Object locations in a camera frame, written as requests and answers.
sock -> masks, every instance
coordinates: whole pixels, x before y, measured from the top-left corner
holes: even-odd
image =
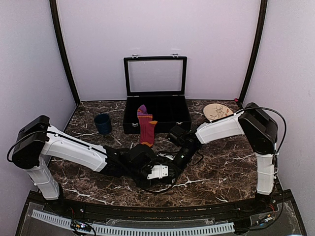
[[[137,116],[140,124],[140,142],[141,144],[153,146],[154,143],[154,128],[157,121],[152,120],[153,116],[147,113],[145,105],[138,108]]]

white wall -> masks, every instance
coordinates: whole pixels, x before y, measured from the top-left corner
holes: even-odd
[[[126,99],[123,58],[188,57],[188,99],[239,96],[260,0],[60,0],[81,100]]]
[[[63,129],[75,109],[59,55],[49,1],[0,1],[0,222],[15,234],[32,183],[6,161],[18,131],[41,114]]]
[[[315,1],[269,1],[246,97],[251,101],[287,120],[279,175],[293,192],[308,235],[315,235]]]

black box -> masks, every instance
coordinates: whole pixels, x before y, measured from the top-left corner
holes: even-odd
[[[190,130],[185,99],[187,57],[124,58],[127,103],[125,134],[139,134],[137,109],[144,104],[157,120],[155,133],[168,133],[175,125]]]

marble surface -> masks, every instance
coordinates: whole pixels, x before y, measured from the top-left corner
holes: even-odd
[[[236,111],[234,101],[188,100],[192,126],[207,121],[202,111],[210,103],[220,103]],[[82,102],[73,115],[66,133],[83,141],[113,148],[130,148],[140,135],[125,135],[123,116],[125,101]],[[113,131],[98,134],[93,122],[95,115],[109,113]],[[156,134],[154,151],[177,150],[166,134]],[[83,202],[133,207],[188,207],[233,202],[254,197],[256,159],[245,136],[213,141],[200,150],[203,161],[189,165],[177,184],[162,194],[147,193],[135,186],[128,177],[115,178],[93,172],[78,164],[53,158],[50,171],[68,199]],[[192,163],[200,157],[195,155]]]

blue mug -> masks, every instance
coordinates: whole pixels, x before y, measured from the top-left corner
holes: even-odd
[[[100,134],[109,134],[112,132],[112,122],[110,116],[102,113],[94,117],[95,126]]]

